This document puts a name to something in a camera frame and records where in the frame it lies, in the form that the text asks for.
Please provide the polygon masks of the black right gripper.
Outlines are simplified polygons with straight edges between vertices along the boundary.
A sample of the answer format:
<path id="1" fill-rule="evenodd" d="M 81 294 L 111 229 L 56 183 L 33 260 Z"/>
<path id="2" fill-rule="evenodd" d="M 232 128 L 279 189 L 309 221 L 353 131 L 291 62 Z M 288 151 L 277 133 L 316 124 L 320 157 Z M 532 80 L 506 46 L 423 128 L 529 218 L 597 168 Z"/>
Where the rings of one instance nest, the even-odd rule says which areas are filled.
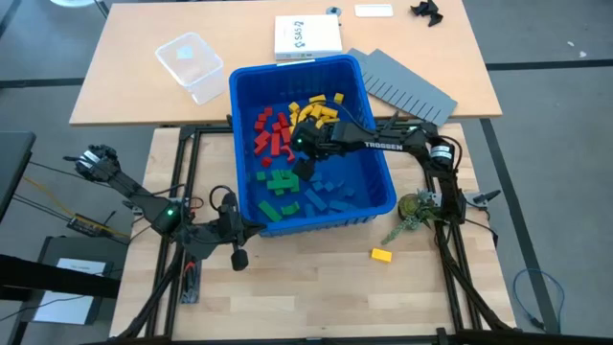
<path id="1" fill-rule="evenodd" d="M 310 180 L 315 173 L 315 163 L 327 160 L 333 155 L 344 155 L 340 144 L 331 141 L 331 130 L 318 128 L 312 122 L 302 122 L 295 126 L 290 146 L 293 151 L 301 152 L 307 158 L 299 158 L 292 172 L 302 180 Z"/>

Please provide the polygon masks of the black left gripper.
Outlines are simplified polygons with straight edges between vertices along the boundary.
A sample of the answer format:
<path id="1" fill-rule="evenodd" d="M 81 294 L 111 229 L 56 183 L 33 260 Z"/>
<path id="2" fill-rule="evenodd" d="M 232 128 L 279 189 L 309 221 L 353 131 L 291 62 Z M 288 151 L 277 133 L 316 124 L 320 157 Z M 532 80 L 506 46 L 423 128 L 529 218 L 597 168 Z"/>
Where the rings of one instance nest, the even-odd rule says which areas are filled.
<path id="1" fill-rule="evenodd" d="M 248 264 L 248 254 L 242 247 L 245 243 L 244 236 L 255 236 L 259 234 L 261 228 L 266 228 L 265 223 L 256 222 L 248 219 L 242 220 L 238 211 L 238 201 L 233 191 L 228 191 L 221 199 L 219 205 L 213 203 L 215 191 L 210 191 L 211 206 L 218 213 L 217 232 L 220 236 L 220 243 L 230 243 L 233 247 L 231 264 L 234 271 L 242 271 Z"/>

